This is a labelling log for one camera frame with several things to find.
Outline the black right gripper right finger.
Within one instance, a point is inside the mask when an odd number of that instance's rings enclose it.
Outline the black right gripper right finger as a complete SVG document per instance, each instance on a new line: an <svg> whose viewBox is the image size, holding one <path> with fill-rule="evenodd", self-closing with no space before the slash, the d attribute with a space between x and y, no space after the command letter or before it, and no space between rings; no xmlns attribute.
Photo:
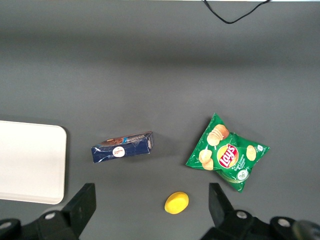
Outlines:
<svg viewBox="0 0 320 240"><path fill-rule="evenodd" d="M209 184L208 208L214 227L203 240L269 240L269 225L242 209L234 209L218 183Z"/></svg>

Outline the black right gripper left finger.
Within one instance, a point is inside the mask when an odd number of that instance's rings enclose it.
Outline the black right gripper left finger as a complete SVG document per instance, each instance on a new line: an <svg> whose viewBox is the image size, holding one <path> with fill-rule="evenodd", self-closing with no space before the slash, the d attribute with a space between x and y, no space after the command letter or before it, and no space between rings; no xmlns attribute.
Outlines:
<svg viewBox="0 0 320 240"><path fill-rule="evenodd" d="M94 183L86 183L61 209L22 227L24 240L78 240L97 207Z"/></svg>

